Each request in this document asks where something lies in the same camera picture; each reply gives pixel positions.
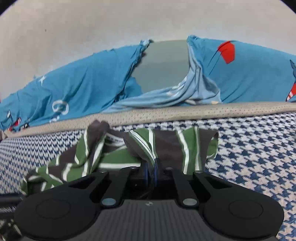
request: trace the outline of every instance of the houndstooth fabric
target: houndstooth fabric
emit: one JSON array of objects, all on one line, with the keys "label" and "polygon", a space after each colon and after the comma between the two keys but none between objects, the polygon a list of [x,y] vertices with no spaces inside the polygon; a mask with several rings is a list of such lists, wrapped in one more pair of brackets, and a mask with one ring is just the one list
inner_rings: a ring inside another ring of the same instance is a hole
[{"label": "houndstooth fabric", "polygon": [[[173,121],[113,127],[161,130],[192,126],[219,130],[216,158],[207,162],[209,173],[268,195],[285,212],[277,238],[296,239],[295,161],[296,112],[260,117]],[[0,143],[0,191],[15,192],[22,177],[32,168],[74,145],[83,131],[64,131],[32,137],[7,138]]]}]

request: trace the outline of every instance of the star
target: star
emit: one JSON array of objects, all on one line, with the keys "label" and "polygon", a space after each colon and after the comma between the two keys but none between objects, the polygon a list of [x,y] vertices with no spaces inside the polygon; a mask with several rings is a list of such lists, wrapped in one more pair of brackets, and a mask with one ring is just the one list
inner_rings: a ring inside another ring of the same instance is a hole
[{"label": "star", "polygon": [[40,80],[38,80],[38,82],[41,82],[41,86],[42,86],[42,84],[43,84],[43,80],[45,80],[45,75],[44,76],[42,76],[42,78],[40,79]]}]

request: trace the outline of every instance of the light blue fabric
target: light blue fabric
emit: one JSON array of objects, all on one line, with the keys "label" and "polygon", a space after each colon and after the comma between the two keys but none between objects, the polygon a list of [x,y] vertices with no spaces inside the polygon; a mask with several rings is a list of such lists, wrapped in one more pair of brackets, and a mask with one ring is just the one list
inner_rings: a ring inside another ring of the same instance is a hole
[{"label": "light blue fabric", "polygon": [[149,41],[105,50],[39,77],[0,103],[0,128],[41,125],[98,113],[114,102],[142,94],[130,77]]},{"label": "light blue fabric", "polygon": [[189,36],[187,41],[204,75],[221,90],[223,103],[286,101],[295,82],[290,62],[296,63],[295,55],[232,40],[235,58],[227,64],[218,51],[224,40]]},{"label": "light blue fabric", "polygon": [[111,105],[103,112],[118,112],[132,108],[155,108],[196,104],[220,103],[220,90],[217,85],[204,76],[203,68],[196,60],[195,49],[188,41],[190,69],[187,76],[177,85],[127,98]]}]

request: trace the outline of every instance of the perforated beige edge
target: perforated beige edge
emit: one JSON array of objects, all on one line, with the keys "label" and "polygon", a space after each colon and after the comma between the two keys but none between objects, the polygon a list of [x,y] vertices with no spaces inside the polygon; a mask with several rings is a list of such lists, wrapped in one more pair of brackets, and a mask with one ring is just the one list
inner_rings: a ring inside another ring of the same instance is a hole
[{"label": "perforated beige edge", "polygon": [[285,112],[296,112],[296,104],[289,102],[251,102],[190,107],[134,109],[112,114],[93,114],[82,118],[44,124],[41,126],[30,127],[17,133],[5,131],[5,134],[7,137],[21,137],[58,131],[81,130],[85,129],[95,119],[107,121],[111,126],[119,126],[160,121],[259,116]]}]

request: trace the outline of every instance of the wall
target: wall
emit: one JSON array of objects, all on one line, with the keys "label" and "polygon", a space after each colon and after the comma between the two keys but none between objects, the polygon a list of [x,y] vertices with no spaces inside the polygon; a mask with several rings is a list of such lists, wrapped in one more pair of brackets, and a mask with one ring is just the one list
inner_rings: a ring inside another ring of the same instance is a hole
[{"label": "wall", "polygon": [[147,38],[195,34],[296,54],[295,23],[280,0],[18,0],[0,16],[0,99],[34,75]]}]

